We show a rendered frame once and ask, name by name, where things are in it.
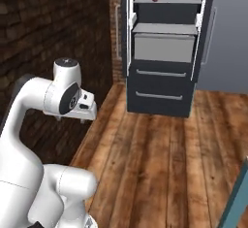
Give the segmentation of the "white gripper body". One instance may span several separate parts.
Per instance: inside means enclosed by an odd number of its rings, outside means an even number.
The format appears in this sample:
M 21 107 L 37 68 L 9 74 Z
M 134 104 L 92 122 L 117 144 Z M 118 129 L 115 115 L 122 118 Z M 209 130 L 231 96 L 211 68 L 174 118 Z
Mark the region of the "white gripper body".
M 54 117 L 61 116 L 69 117 L 69 118 L 77 118 L 80 120 L 95 120 L 97 116 L 97 105 L 93 103 L 90 107 L 84 104 L 77 104 L 72 110 L 70 110 L 66 114 L 52 114 L 48 112 L 44 112 L 46 115 L 52 115 Z

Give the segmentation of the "dark grey fridge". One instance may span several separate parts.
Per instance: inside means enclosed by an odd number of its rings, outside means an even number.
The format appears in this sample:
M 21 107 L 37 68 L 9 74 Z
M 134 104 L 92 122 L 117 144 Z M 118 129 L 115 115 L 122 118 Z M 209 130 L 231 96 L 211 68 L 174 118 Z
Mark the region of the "dark grey fridge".
M 187 117 L 213 0 L 121 0 L 121 59 L 131 113 Z

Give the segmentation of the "dark fridge door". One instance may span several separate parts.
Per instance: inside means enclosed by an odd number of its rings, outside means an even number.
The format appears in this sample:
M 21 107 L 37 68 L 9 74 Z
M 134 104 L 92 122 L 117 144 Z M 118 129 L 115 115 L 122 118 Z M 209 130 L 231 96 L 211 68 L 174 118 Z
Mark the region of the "dark fridge door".
M 121 56 L 122 75 L 127 76 L 127 0 L 121 0 Z

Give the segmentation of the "grey fridge shelf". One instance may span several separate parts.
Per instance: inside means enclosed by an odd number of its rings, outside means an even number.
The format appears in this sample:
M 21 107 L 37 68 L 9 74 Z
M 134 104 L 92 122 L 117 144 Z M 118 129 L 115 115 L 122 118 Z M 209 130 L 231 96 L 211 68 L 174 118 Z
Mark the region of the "grey fridge shelf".
M 137 33 L 186 34 L 198 33 L 194 24 L 138 23 L 133 29 Z
M 134 0 L 136 4 L 201 4 L 202 0 Z

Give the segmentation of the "grey fridge door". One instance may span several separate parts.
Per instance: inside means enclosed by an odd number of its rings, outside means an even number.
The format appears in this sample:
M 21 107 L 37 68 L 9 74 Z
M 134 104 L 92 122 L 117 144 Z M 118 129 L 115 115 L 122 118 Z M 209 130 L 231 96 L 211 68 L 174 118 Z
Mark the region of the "grey fridge door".
M 215 27 L 197 89 L 248 94 L 248 0 L 213 0 L 213 7 Z

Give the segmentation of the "teal counter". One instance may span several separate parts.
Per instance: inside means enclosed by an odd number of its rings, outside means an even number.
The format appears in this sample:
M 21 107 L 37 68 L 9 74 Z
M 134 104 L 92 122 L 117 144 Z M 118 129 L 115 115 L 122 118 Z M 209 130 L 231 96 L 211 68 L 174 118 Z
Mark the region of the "teal counter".
M 216 228 L 236 228 L 248 206 L 248 156 L 242 163 L 240 173 L 233 185 L 228 202 Z

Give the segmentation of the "dark freezer drawer front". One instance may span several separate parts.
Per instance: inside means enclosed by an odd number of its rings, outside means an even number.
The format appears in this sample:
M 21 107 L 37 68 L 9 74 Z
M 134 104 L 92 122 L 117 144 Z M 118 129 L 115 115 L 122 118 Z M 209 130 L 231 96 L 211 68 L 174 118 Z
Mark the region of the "dark freezer drawer front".
M 196 84 L 191 81 L 177 82 L 127 82 L 127 111 L 140 114 L 161 114 L 168 116 L 188 117 L 192 109 Z M 183 96 L 183 100 L 166 100 L 139 97 L 141 93 Z
M 191 74 L 191 64 L 185 62 L 133 60 L 127 82 L 184 80 Z

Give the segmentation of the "grey crisper drawer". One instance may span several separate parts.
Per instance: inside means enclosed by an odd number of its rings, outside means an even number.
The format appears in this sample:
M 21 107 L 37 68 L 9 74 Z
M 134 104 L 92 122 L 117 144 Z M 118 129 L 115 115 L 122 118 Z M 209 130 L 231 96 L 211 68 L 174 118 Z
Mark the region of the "grey crisper drawer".
M 137 33 L 135 59 L 190 63 L 194 43 L 194 36 Z

